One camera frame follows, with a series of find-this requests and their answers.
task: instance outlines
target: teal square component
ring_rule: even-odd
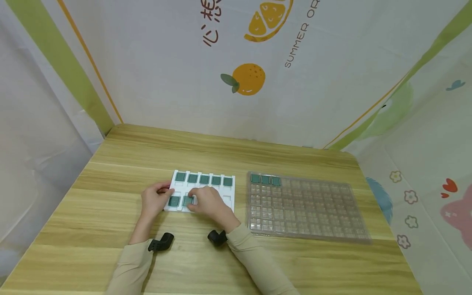
[[[272,185],[280,186],[280,178],[272,176]]]
[[[180,196],[171,196],[169,198],[169,207],[178,207]]]
[[[221,176],[213,176],[211,179],[212,185],[220,185],[221,184]]]
[[[184,200],[182,201],[182,207],[187,207],[188,204],[194,203],[194,197],[184,196]]]
[[[270,177],[267,175],[262,175],[262,184],[263,185],[270,185]]]
[[[177,172],[176,181],[185,181],[187,174],[185,172]]]
[[[251,182],[252,183],[260,183],[261,182],[261,176],[257,174],[251,174]]]
[[[225,179],[223,179],[223,185],[224,186],[233,186],[233,179],[229,178],[229,177],[225,177]]]
[[[210,177],[208,175],[200,176],[200,184],[201,185],[207,185],[208,183],[210,183]]]
[[[198,174],[189,174],[188,175],[188,183],[197,183]]]

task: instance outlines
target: orange fruit illustration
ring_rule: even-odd
[[[293,0],[273,0],[264,2],[259,6],[259,11],[249,23],[249,34],[244,35],[246,40],[263,42],[272,38],[284,25],[288,14],[292,9]]]
[[[232,87],[233,93],[254,95],[264,86],[265,72],[256,64],[238,66],[233,75],[221,74],[221,79]]]

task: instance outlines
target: black wrist strap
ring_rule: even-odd
[[[158,240],[151,241],[148,247],[148,251],[149,252],[165,251],[170,248],[172,241],[174,241],[174,235],[171,233],[164,233],[160,241]]]
[[[212,230],[207,237],[213,245],[219,247],[226,243],[226,232],[223,230],[222,232],[218,233],[216,230]]]

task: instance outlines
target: clear plastic tray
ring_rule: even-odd
[[[246,224],[257,235],[371,243],[349,184],[251,171],[247,183]]]

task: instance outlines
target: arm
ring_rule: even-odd
[[[169,190],[170,181],[156,183],[146,188],[141,194],[141,216],[123,249],[117,268],[108,286],[106,295],[141,294],[152,261],[152,252],[148,251],[152,225],[164,209],[174,190]]]
[[[246,267],[256,286],[264,295],[299,294],[269,253],[259,245],[252,233],[226,206],[214,188],[194,188],[197,205],[188,205],[189,210],[208,215],[226,231],[229,247]]]

